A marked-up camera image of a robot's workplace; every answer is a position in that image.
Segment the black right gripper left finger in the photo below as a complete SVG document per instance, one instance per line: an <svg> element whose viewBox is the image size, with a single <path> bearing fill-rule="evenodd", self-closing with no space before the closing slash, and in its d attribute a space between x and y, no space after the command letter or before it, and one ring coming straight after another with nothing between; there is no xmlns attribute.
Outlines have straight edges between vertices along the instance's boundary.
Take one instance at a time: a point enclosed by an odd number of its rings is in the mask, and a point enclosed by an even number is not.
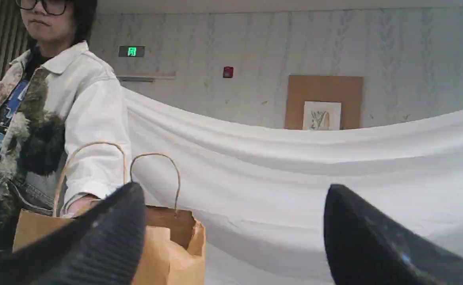
<svg viewBox="0 0 463 285"><path fill-rule="evenodd" d="M0 258L0 285L130 285L143 252L144 191L129 182L84 215Z"/></svg>

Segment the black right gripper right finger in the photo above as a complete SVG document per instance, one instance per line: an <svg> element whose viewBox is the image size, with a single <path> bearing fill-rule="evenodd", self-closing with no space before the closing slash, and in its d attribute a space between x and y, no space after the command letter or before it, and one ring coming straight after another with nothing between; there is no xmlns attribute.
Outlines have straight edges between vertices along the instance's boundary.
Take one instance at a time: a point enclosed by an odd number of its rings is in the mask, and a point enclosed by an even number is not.
<svg viewBox="0 0 463 285"><path fill-rule="evenodd" d="M324 244L337 285L463 285L463 257L341 184L332 184L326 195Z"/></svg>

